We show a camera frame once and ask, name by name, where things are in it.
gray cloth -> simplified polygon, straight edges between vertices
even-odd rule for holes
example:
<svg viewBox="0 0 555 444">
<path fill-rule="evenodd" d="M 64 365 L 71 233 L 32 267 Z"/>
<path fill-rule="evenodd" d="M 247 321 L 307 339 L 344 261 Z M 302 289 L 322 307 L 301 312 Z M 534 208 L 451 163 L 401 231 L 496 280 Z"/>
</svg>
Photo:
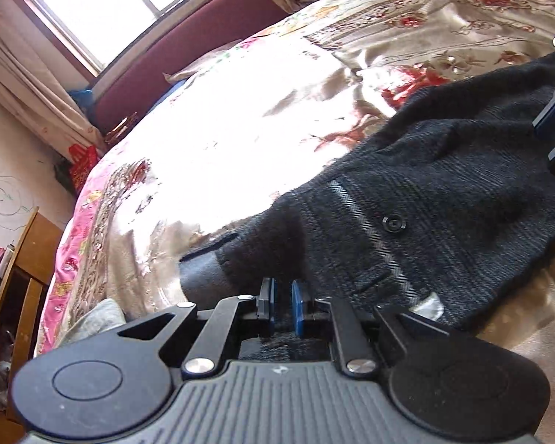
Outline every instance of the gray cloth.
<svg viewBox="0 0 555 444">
<path fill-rule="evenodd" d="M 419 91 L 214 249 L 220 266 L 240 293 L 264 276 L 304 278 L 318 296 L 366 309 L 435 292 L 441 322 L 472 327 L 555 250 L 552 142 L 531 127 L 554 88 L 549 55 Z M 394 215 L 399 232 L 383 223 Z"/>
<path fill-rule="evenodd" d="M 101 332 L 125 324 L 125 316 L 120 306 L 113 299 L 105 299 L 86 313 L 59 340 L 57 346 L 72 344 L 78 340 L 95 336 Z"/>
</svg>

bedspread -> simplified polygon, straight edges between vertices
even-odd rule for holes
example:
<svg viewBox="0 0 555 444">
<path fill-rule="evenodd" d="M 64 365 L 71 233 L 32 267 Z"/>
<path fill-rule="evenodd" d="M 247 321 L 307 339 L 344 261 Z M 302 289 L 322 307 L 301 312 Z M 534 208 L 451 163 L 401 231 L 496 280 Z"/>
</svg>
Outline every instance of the bedspread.
<svg viewBox="0 0 555 444">
<path fill-rule="evenodd" d="M 555 0 L 321 0 L 220 56 L 99 162 L 57 252 L 37 352 L 105 297 L 185 299 L 178 259 L 265 210 L 427 85 L 553 50 Z"/>
</svg>

window frame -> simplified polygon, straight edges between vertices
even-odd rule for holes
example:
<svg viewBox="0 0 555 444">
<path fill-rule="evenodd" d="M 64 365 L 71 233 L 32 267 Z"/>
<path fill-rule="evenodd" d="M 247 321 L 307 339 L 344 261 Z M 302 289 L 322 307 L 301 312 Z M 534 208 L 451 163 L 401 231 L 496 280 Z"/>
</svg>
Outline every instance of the window frame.
<svg viewBox="0 0 555 444">
<path fill-rule="evenodd" d="M 103 65 L 67 28 L 65 23 L 49 8 L 43 0 L 13 0 L 16 5 L 27 15 L 31 22 L 47 37 L 66 60 L 92 84 L 98 76 L 105 71 Z M 165 8 L 159 10 L 150 0 L 142 0 L 155 17 L 154 23 L 144 29 L 144 34 L 156 25 L 158 21 L 170 12 L 182 0 L 173 0 Z"/>
</svg>

wall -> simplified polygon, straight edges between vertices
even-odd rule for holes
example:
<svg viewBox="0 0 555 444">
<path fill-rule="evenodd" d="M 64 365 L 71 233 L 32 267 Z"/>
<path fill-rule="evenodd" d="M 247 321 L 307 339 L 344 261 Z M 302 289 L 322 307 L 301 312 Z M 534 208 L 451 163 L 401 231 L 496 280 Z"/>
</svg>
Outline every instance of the wall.
<svg viewBox="0 0 555 444">
<path fill-rule="evenodd" d="M 0 246 L 18 240 L 33 206 L 60 228 L 74 197 L 54 178 L 55 153 L 0 105 Z"/>
<path fill-rule="evenodd" d="M 88 81 L 51 44 L 13 0 L 0 0 L 0 11 L 4 17 L 12 21 L 21 38 L 33 47 L 62 87 L 66 90 L 80 90 L 88 85 Z"/>
</svg>

maroon headboard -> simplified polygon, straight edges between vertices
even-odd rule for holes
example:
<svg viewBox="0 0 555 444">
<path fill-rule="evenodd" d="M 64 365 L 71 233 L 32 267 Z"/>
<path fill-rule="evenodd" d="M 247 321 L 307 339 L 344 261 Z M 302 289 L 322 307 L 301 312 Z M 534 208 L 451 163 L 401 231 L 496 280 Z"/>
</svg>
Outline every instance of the maroon headboard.
<svg viewBox="0 0 555 444">
<path fill-rule="evenodd" d="M 142 118 L 170 88 L 163 73 L 179 71 L 204 53 L 247 38 L 286 16 L 271 0 L 209 1 L 149 47 L 105 90 L 93 108 L 93 125 L 105 134 L 134 112 Z"/>
</svg>

